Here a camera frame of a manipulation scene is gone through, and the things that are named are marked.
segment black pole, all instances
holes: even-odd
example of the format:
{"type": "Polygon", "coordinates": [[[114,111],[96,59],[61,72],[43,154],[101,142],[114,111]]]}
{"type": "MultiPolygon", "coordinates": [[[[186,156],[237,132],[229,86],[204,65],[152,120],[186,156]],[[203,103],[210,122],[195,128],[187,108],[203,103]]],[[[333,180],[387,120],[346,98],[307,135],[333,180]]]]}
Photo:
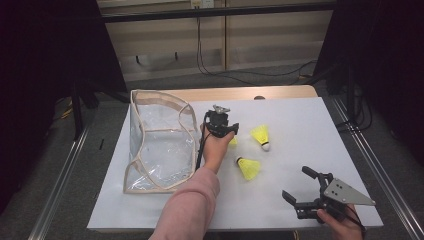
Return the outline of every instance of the black pole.
{"type": "Polygon", "coordinates": [[[82,120],[82,114],[81,114],[81,103],[80,103],[80,98],[78,93],[78,86],[76,81],[74,81],[72,84],[71,99],[72,99],[72,111],[74,112],[74,121],[75,121],[74,140],[76,141],[81,135],[82,129],[84,126],[84,123],[82,120]]]}
{"type": "Polygon", "coordinates": [[[346,112],[347,119],[350,123],[356,126],[355,118],[355,75],[352,66],[352,61],[349,61],[348,66],[348,79],[347,79],[347,99],[346,99],[346,112]]]}
{"type": "Polygon", "coordinates": [[[336,4],[337,4],[336,2],[321,2],[321,3],[285,4],[285,5],[259,6],[259,7],[226,7],[226,8],[186,9],[186,10],[147,12],[147,13],[103,14],[102,20],[105,23],[114,23],[114,22],[134,22],[134,21],[149,21],[149,20],[179,19],[179,18],[327,11],[327,10],[333,10],[336,4]]]}

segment black cable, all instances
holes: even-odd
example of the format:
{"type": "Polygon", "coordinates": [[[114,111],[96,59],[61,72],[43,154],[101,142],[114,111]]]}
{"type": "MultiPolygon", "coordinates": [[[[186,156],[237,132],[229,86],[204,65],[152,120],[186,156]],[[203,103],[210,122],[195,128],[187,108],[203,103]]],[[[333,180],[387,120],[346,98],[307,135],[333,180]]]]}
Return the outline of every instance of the black cable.
{"type": "Polygon", "coordinates": [[[359,228],[361,228],[361,235],[362,235],[362,239],[365,239],[365,235],[367,233],[367,229],[364,227],[364,225],[362,225],[361,219],[359,219],[358,214],[356,213],[356,211],[354,211],[352,208],[350,208],[349,206],[346,205],[346,207],[352,211],[352,213],[356,216],[357,220],[354,219],[353,217],[347,215],[345,212],[341,212],[340,210],[332,207],[331,205],[327,206],[327,209],[330,209],[332,211],[337,212],[338,214],[340,214],[341,216],[343,216],[344,218],[348,219],[349,221],[353,222],[354,224],[358,225],[359,228]]]}
{"type": "Polygon", "coordinates": [[[372,125],[372,123],[373,123],[373,114],[372,114],[372,110],[371,110],[371,107],[370,107],[370,105],[369,105],[369,103],[368,103],[368,101],[366,101],[365,100],[365,104],[366,104],[366,106],[367,106],[367,108],[368,108],[368,113],[369,113],[369,121],[368,121],[368,125],[367,126],[365,126],[365,127],[363,127],[363,128],[360,128],[360,125],[358,125],[357,126],[357,128],[353,128],[353,127],[350,127],[350,128],[348,128],[348,129],[343,129],[343,130],[339,130],[339,133],[344,133],[344,132],[360,132],[360,131],[365,131],[365,130],[367,130],[368,128],[370,128],[371,127],[371,125],[372,125]]]}
{"type": "Polygon", "coordinates": [[[205,117],[203,118],[202,137],[200,138],[200,146],[199,146],[199,152],[198,152],[198,155],[197,155],[196,169],[195,170],[200,168],[200,162],[202,161],[203,149],[205,148],[206,139],[208,139],[208,137],[211,135],[211,133],[209,133],[208,136],[206,136],[206,138],[204,138],[205,130],[206,130],[206,118],[207,117],[208,117],[208,115],[206,113],[205,117]]]}
{"type": "Polygon", "coordinates": [[[61,103],[61,102],[65,101],[65,99],[66,99],[66,97],[61,98],[61,99],[58,99],[58,100],[55,102],[55,105],[58,105],[59,103],[61,103]]]}
{"type": "Polygon", "coordinates": [[[346,124],[349,124],[349,123],[352,123],[352,124],[354,124],[356,126],[360,126],[364,122],[364,120],[365,120],[365,113],[364,113],[364,109],[362,107],[363,95],[361,95],[361,96],[355,96],[355,97],[359,98],[359,102],[358,102],[359,109],[355,112],[354,118],[336,124],[336,128],[343,127],[343,126],[345,126],[346,124]],[[358,119],[359,116],[362,116],[360,123],[358,123],[358,121],[357,121],[357,119],[358,119]]]}
{"type": "MultiPolygon", "coordinates": [[[[216,74],[216,73],[209,72],[206,69],[205,65],[203,64],[202,42],[200,40],[200,18],[197,18],[197,67],[199,68],[199,71],[204,75],[210,75],[210,76],[218,76],[219,75],[219,74],[216,74]],[[205,72],[203,72],[202,69],[200,68],[199,56],[200,56],[200,62],[202,64],[202,67],[203,67],[205,72]]],[[[245,83],[245,84],[248,84],[248,85],[252,85],[252,86],[260,86],[260,85],[254,84],[254,83],[243,81],[243,80],[235,78],[235,77],[230,77],[230,76],[222,76],[222,77],[234,79],[236,81],[239,81],[239,82],[242,82],[242,83],[245,83]]]]}
{"type": "MultiPolygon", "coordinates": [[[[204,74],[204,75],[211,75],[211,76],[222,76],[223,74],[230,74],[230,73],[247,73],[247,74],[254,74],[254,75],[260,75],[260,76],[269,76],[269,77],[281,77],[281,76],[285,76],[285,75],[290,75],[293,74],[295,72],[298,72],[298,78],[301,76],[300,71],[305,68],[306,66],[312,64],[312,63],[316,63],[317,60],[312,60],[309,61],[305,64],[303,64],[302,66],[300,66],[299,68],[296,68],[292,71],[286,72],[286,73],[279,73],[279,74],[266,74],[266,73],[257,73],[257,72],[250,72],[250,71],[240,71],[240,70],[232,70],[232,71],[223,71],[223,72],[218,72],[218,73],[211,73],[209,72],[206,67],[204,66],[203,63],[203,54],[202,54],[202,41],[200,38],[200,18],[197,18],[197,68],[199,69],[199,71],[204,74]]],[[[252,85],[252,86],[261,86],[261,85],[257,85],[251,82],[247,82],[244,80],[241,80],[239,78],[235,78],[235,77],[231,77],[231,76],[222,76],[225,78],[230,78],[230,79],[234,79],[236,81],[239,81],[241,83],[245,83],[248,85],[252,85]]],[[[289,83],[287,85],[293,85],[298,81],[298,79],[296,79],[294,82],[289,83]]]]}

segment electrical cable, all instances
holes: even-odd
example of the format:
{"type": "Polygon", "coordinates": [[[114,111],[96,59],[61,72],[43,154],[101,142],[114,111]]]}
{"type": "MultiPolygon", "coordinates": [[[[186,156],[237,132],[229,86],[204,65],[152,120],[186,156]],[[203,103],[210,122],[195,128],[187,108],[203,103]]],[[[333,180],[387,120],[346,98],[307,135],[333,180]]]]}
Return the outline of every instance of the electrical cable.
{"type": "MultiPolygon", "coordinates": [[[[58,102],[56,102],[56,104],[59,104],[60,102],[64,101],[66,98],[62,98],[61,100],[59,100],[58,102]]],[[[72,100],[69,102],[68,106],[66,107],[66,109],[63,111],[62,115],[60,117],[54,118],[53,122],[59,120],[59,119],[65,119],[67,118],[71,113],[73,112],[73,108],[72,108],[72,100]]]]}
{"type": "Polygon", "coordinates": [[[356,120],[358,126],[361,126],[365,121],[365,111],[364,111],[364,107],[363,107],[363,103],[362,103],[363,99],[364,99],[363,95],[359,97],[359,102],[358,102],[359,110],[358,110],[357,116],[355,116],[355,119],[357,119],[358,117],[361,116],[360,121],[356,120]]]}
{"type": "Polygon", "coordinates": [[[297,230],[293,231],[293,235],[294,235],[295,240],[300,240],[300,236],[299,236],[299,233],[297,232],[297,230]]]}
{"type": "Polygon", "coordinates": [[[337,212],[338,214],[340,214],[344,218],[348,219],[352,223],[358,225],[358,227],[361,229],[362,239],[365,239],[365,235],[367,233],[367,229],[364,227],[364,225],[362,225],[361,219],[359,219],[359,216],[358,216],[358,214],[356,213],[355,210],[353,210],[352,208],[350,208],[349,206],[346,205],[346,208],[348,208],[356,216],[356,219],[354,219],[353,217],[347,215],[345,212],[341,212],[337,208],[332,207],[331,205],[329,205],[327,208],[330,209],[330,210],[332,210],[332,211],[337,212]]]}
{"type": "MultiPolygon", "coordinates": [[[[339,131],[338,131],[339,133],[344,133],[344,132],[360,132],[360,131],[365,131],[365,130],[367,130],[368,128],[370,128],[370,127],[371,127],[372,122],[373,122],[373,114],[372,114],[372,110],[371,110],[371,107],[370,107],[370,105],[369,105],[368,101],[366,101],[366,100],[365,100],[365,104],[366,104],[366,106],[367,106],[367,108],[368,108],[368,113],[369,113],[369,121],[368,121],[367,126],[360,128],[360,125],[357,125],[357,127],[358,127],[358,128],[348,128],[348,129],[339,130],[339,131]]],[[[364,119],[365,119],[365,111],[364,111],[364,110],[362,111],[362,114],[363,114],[363,117],[364,117],[364,119]]]]}
{"type": "Polygon", "coordinates": [[[63,97],[63,98],[61,98],[61,99],[57,100],[57,101],[55,102],[55,105],[58,105],[59,103],[61,103],[61,102],[65,101],[65,99],[66,99],[66,97],[63,97]]]}
{"type": "Polygon", "coordinates": [[[211,135],[211,133],[209,133],[206,137],[204,137],[205,136],[205,130],[206,130],[206,118],[207,118],[207,114],[205,114],[205,117],[203,118],[202,137],[200,138],[200,146],[199,146],[199,152],[198,152],[198,155],[197,155],[196,169],[195,170],[200,168],[200,162],[202,161],[205,143],[206,143],[206,140],[208,139],[208,137],[211,135]]]}
{"type": "Polygon", "coordinates": [[[341,122],[341,123],[338,123],[338,124],[336,124],[336,127],[337,128],[339,128],[339,127],[343,127],[343,126],[345,126],[346,124],[348,124],[348,123],[354,123],[355,125],[357,125],[357,126],[360,126],[362,123],[363,123],[363,121],[364,121],[364,119],[365,119],[365,116],[364,116],[364,110],[363,110],[363,107],[362,107],[362,98],[363,98],[363,95],[361,95],[361,96],[355,96],[356,98],[360,98],[360,100],[359,100],[359,103],[358,103],[358,105],[359,105],[359,109],[356,111],[356,113],[355,113],[355,116],[354,116],[354,121],[352,122],[352,119],[349,119],[349,120],[347,120],[347,121],[344,121],[344,122],[341,122]],[[362,119],[361,119],[361,123],[358,123],[358,121],[357,121],[357,118],[359,117],[359,116],[361,116],[361,113],[362,113],[362,119]]]}
{"type": "Polygon", "coordinates": [[[251,82],[247,82],[247,81],[244,81],[244,80],[239,79],[239,78],[235,78],[235,77],[231,77],[231,76],[225,76],[223,74],[247,73],[247,74],[260,75],[260,76],[281,77],[281,76],[290,75],[290,74],[293,74],[295,72],[298,72],[298,79],[296,79],[292,83],[287,84],[287,85],[294,85],[295,83],[298,82],[300,76],[308,77],[308,75],[301,75],[300,74],[301,70],[303,68],[305,68],[306,66],[308,66],[308,65],[310,65],[312,63],[316,63],[317,62],[317,60],[312,60],[312,61],[309,61],[309,62],[303,64],[302,66],[300,66],[299,68],[296,68],[296,69],[294,69],[292,71],[289,71],[289,72],[286,72],[286,73],[279,73],[279,74],[266,74],[266,73],[257,73],[257,72],[240,71],[240,70],[232,70],[232,71],[223,71],[223,72],[218,72],[218,73],[211,73],[211,72],[209,72],[206,69],[206,67],[204,66],[204,63],[203,63],[202,42],[201,42],[201,37],[200,37],[200,18],[197,18],[197,56],[196,56],[196,59],[197,59],[197,68],[204,75],[220,76],[220,77],[230,78],[230,79],[233,79],[233,80],[236,80],[236,81],[239,81],[241,83],[248,84],[248,85],[252,85],[252,86],[261,86],[261,85],[254,84],[254,83],[251,83],[251,82]]]}

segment transparent plastic bag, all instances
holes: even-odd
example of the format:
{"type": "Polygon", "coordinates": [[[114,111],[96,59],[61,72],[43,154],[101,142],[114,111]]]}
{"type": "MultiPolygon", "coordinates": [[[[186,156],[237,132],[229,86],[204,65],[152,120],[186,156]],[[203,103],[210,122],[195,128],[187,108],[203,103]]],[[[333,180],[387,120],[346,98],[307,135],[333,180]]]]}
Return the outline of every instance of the transparent plastic bag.
{"type": "Polygon", "coordinates": [[[196,116],[181,98],[159,91],[131,91],[130,163],[125,193],[172,192],[195,172],[196,116]]]}

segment power outlet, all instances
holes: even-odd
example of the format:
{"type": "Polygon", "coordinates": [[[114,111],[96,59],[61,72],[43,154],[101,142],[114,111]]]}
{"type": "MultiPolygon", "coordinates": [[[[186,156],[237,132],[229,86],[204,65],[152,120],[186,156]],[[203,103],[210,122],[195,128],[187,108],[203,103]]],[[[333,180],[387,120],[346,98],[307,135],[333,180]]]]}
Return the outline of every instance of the power outlet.
{"type": "Polygon", "coordinates": [[[202,0],[202,8],[214,8],[214,0],[202,0]]]}
{"type": "Polygon", "coordinates": [[[202,0],[191,0],[191,9],[202,8],[202,0]]]}

